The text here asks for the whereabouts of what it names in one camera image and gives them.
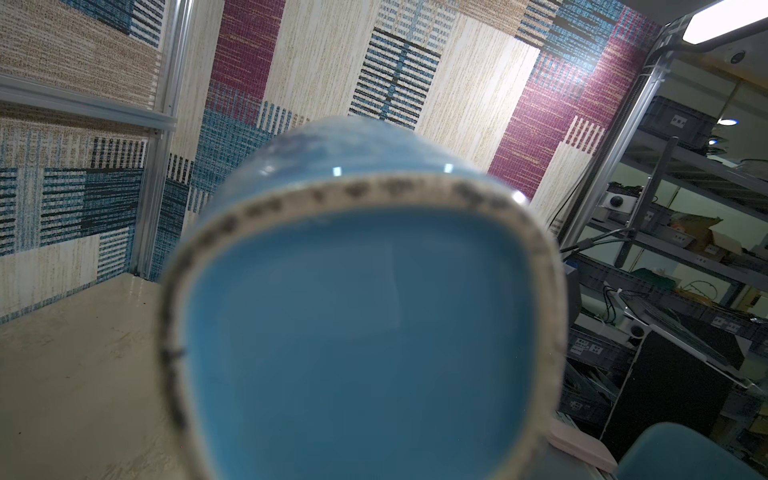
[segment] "metal shelving unit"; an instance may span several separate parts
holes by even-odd
[[[595,230],[600,230],[603,232],[609,232],[624,226],[621,223],[612,222],[610,220],[605,222],[597,222],[593,220],[588,225]],[[677,260],[680,263],[688,265],[697,270],[703,270],[706,273],[709,273],[712,276],[716,276],[717,278],[727,282],[743,283],[745,285],[754,286],[763,292],[768,291],[768,276],[763,275],[762,273],[758,273],[752,270],[740,270],[732,266],[723,265],[720,262],[702,257],[695,252],[685,250],[684,248],[680,248],[677,245],[673,245],[672,243],[658,239],[644,232],[637,233],[637,237],[635,238],[634,243],[640,247],[663,255],[667,258]]]
[[[666,140],[636,131],[621,163],[650,173]],[[768,182],[726,167],[718,161],[675,147],[664,179],[678,187],[768,222]]]
[[[666,144],[666,140],[653,134],[635,131],[621,163],[650,174]],[[675,147],[664,179],[768,222],[768,182],[726,167],[697,152]],[[591,220],[588,225],[603,232],[625,227],[612,220]],[[730,304],[743,285],[768,291],[768,276],[762,273],[724,265],[645,232],[638,232],[633,243],[731,283],[731,291],[723,298],[725,304]]]

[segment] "gray plastic crate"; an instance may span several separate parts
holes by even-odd
[[[604,425],[611,414],[611,405],[604,400],[580,395],[563,386],[558,410],[584,422]]]
[[[674,246],[680,248],[685,248],[688,245],[691,245],[696,239],[696,237],[675,230],[672,227],[667,227],[665,225],[659,225],[656,227],[654,237],[659,240],[664,240],[667,243],[672,243]]]
[[[750,353],[763,359],[768,359],[768,331],[766,331],[765,326],[758,328],[755,334],[752,335]]]
[[[578,325],[568,331],[569,358],[605,370],[627,372],[634,359],[634,350],[601,337]]]
[[[681,147],[699,150],[707,144],[715,125],[715,117],[657,95],[637,128],[664,139],[679,137]]]
[[[651,204],[648,207],[648,211],[645,212],[645,218],[640,225],[640,230],[646,233],[656,233],[658,227],[665,227],[670,224],[672,220],[672,214],[674,210],[670,210],[659,204]],[[619,223],[626,223],[629,221],[630,214],[623,212],[610,212],[608,218],[615,220]]]
[[[731,332],[745,339],[751,340],[757,332],[758,325],[749,321],[749,319],[728,313],[716,308],[705,308],[701,316],[701,321],[709,323],[726,332]]]
[[[592,385],[592,382],[574,368],[569,362],[565,363],[565,372],[563,372],[563,386],[581,396],[596,400],[609,401],[607,396],[601,395],[598,389]]]
[[[672,310],[680,315],[689,316],[694,319],[700,319],[707,306],[698,303],[696,300],[688,299],[677,295],[669,290],[656,289],[649,299],[657,306]]]
[[[621,288],[631,292],[646,294],[651,294],[654,291],[653,285],[637,278],[631,273],[580,253],[571,255],[568,260],[576,264],[579,282],[598,292],[603,290],[604,281],[617,290]]]
[[[723,404],[723,413],[737,420],[751,421],[760,410],[763,400],[740,390],[731,390]]]

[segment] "metal pole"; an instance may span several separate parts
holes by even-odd
[[[643,189],[643,193],[637,201],[637,207],[635,207],[632,215],[629,217],[629,222],[627,222],[627,228],[629,228],[626,235],[627,242],[621,244],[619,254],[614,261],[614,266],[617,266],[618,268],[623,267],[624,262],[627,260],[629,250],[632,248],[632,240],[637,236],[637,232],[640,230],[643,220],[645,220],[645,212],[648,211],[650,204],[654,202],[654,195],[661,184],[661,179],[664,178],[664,174],[667,172],[667,165],[670,163],[672,152],[677,146],[678,140],[680,140],[680,138],[672,137],[667,141],[667,145],[664,147],[664,152],[662,152],[659,161],[656,163],[654,173],[650,176],[648,185]]]
[[[673,35],[680,29],[679,23],[673,25],[667,27],[667,31],[662,34],[661,40],[654,47],[658,48],[671,41]],[[592,218],[595,205],[605,192],[608,182],[616,171],[616,166],[621,161],[621,156],[629,146],[634,131],[640,125],[650,101],[653,100],[663,81],[670,62],[669,55],[662,56],[655,65],[646,65],[643,73],[640,73],[635,81],[614,125],[605,137],[605,143],[588,171],[585,190],[579,192],[573,210],[568,213],[563,229],[558,235],[558,241],[562,247],[578,242],[581,231]]]
[[[741,88],[741,84],[744,82],[741,78],[736,80],[736,84],[733,86],[733,90],[730,92],[730,95],[728,95],[728,99],[725,100],[725,103],[723,104],[723,107],[720,109],[720,113],[717,114],[717,123],[720,123],[721,120],[723,120],[723,115],[725,115],[725,110],[730,105],[730,102],[733,100],[733,97],[736,97],[736,93],[738,93],[739,88]]]
[[[175,0],[168,15],[171,22],[166,30],[163,68],[155,107],[173,117],[178,110],[193,7],[194,0]],[[149,277],[152,267],[152,252],[160,220],[172,135],[171,131],[154,131],[148,145],[130,267],[131,273],[142,278]]]

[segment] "cup rim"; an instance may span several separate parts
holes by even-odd
[[[200,434],[190,394],[185,354],[184,299],[204,267],[235,243],[258,233],[321,214],[384,207],[426,207],[472,212],[502,225],[528,257],[535,305],[535,365],[525,420],[505,459],[489,476],[513,480],[530,469],[546,444],[560,398],[566,348],[566,304],[562,263],[554,239],[528,210],[513,200],[516,190],[491,179],[437,172],[376,173],[294,184],[242,200],[204,219],[182,239],[161,277],[158,359],[162,392],[189,473],[217,479]]]

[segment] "light fixture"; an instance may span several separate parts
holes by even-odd
[[[512,194],[512,200],[516,201],[519,204],[524,204],[528,198],[525,197],[525,194],[522,192],[514,192]]]
[[[768,17],[766,0],[723,0],[694,15],[683,40],[698,44]]]

